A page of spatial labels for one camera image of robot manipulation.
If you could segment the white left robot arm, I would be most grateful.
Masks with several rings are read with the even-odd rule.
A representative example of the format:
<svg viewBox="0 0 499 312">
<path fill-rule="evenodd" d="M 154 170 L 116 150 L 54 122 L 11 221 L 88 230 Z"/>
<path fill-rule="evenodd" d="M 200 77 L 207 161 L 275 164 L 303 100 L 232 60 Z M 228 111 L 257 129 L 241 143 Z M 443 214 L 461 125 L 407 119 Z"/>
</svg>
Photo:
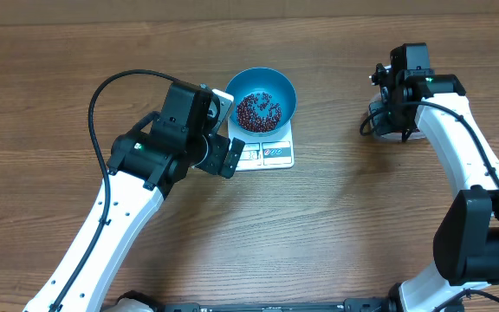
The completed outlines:
<svg viewBox="0 0 499 312">
<path fill-rule="evenodd" d="M 100 310 L 134 240 L 189 168 L 234 174 L 243 142 L 217 132 L 233 103 L 221 90 L 177 81 L 161 111 L 119 136 L 91 212 L 25 310 Z"/>
</svg>

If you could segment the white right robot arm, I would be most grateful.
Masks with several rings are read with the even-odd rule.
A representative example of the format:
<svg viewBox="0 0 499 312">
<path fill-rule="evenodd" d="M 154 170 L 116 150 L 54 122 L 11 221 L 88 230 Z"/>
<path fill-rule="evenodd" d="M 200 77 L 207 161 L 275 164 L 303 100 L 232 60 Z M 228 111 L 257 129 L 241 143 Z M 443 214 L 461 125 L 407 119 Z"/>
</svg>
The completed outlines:
<svg viewBox="0 0 499 312">
<path fill-rule="evenodd" d="M 476 124 L 455 75 L 431 68 L 423 43 L 405 43 L 370 77 L 379 94 L 362 135 L 406 142 L 425 138 L 444 168 L 453 202 L 433 238 L 432 263 L 395 284 L 385 311 L 462 311 L 466 296 L 499 302 L 499 159 Z"/>
</svg>

